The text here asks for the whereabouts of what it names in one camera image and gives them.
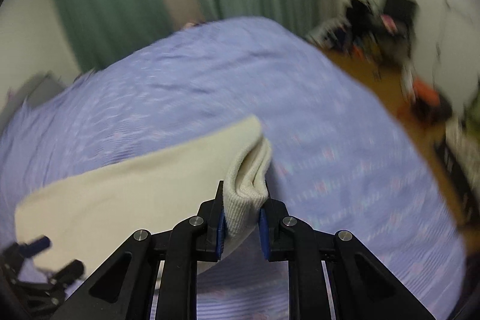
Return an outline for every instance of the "wooden floor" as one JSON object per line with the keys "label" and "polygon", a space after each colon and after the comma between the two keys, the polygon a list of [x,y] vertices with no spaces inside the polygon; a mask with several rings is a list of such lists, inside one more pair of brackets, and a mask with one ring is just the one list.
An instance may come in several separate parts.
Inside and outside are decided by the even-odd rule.
{"label": "wooden floor", "polygon": [[[373,75],[375,67],[372,64],[341,55],[337,52],[325,52],[325,54],[333,63],[373,91],[383,102],[383,105],[392,117],[402,124],[410,136],[410,139],[417,147],[418,152],[428,162],[438,182],[440,193],[445,198],[457,224],[459,226],[463,225],[465,219],[461,211],[460,201],[433,149],[434,142],[441,140],[445,135],[445,125],[424,130],[415,117],[408,113],[400,119],[397,119],[398,109],[404,104],[400,87],[401,76],[399,71],[382,69],[382,79],[378,81]],[[480,252],[480,230],[462,230],[462,235],[465,239],[465,245],[469,254]]]}

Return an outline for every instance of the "folded cloth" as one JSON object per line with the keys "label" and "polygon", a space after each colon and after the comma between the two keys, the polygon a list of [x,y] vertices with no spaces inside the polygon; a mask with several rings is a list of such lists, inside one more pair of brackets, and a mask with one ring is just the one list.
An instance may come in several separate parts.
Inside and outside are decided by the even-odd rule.
{"label": "folded cloth", "polygon": [[[268,197],[271,147],[251,116],[217,133],[89,171],[23,200],[15,211],[17,240],[46,235],[52,247],[34,258],[45,271],[72,259],[90,275],[138,229],[172,229],[213,199],[224,180],[224,257],[253,230]],[[203,271],[206,264],[199,265]]]}

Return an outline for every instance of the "fabric fold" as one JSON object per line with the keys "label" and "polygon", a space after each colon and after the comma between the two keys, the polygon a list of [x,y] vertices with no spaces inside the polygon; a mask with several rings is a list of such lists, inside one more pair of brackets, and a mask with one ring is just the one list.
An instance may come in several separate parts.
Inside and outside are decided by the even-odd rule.
{"label": "fabric fold", "polygon": [[[34,258],[45,271],[72,259],[90,275],[138,229],[172,229],[215,197],[224,181],[224,257],[250,234],[268,198],[272,148],[254,117],[214,134],[67,178],[25,198],[15,212],[17,240],[40,235],[52,247]],[[201,264],[199,272],[212,264]]]}

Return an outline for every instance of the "orange object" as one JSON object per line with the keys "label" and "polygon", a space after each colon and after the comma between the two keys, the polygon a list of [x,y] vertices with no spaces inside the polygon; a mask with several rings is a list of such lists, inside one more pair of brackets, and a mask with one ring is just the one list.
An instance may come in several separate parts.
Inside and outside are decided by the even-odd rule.
{"label": "orange object", "polygon": [[413,81],[413,91],[415,96],[426,102],[428,105],[437,107],[440,106],[440,95],[433,89],[433,87],[426,84],[423,80],[416,78]]}

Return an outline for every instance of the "bed sheet wrinkle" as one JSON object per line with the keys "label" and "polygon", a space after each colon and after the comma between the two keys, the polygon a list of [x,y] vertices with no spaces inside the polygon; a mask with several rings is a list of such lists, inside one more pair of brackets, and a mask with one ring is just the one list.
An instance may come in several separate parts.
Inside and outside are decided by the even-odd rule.
{"label": "bed sheet wrinkle", "polygon": [[[0,139],[0,245],[35,188],[254,114],[273,144],[269,187],[292,215],[351,230],[437,319],[455,305],[465,252],[428,167],[376,97],[273,21],[177,32],[57,98],[18,111]],[[286,279],[253,234],[199,276],[198,319],[286,320]]]}

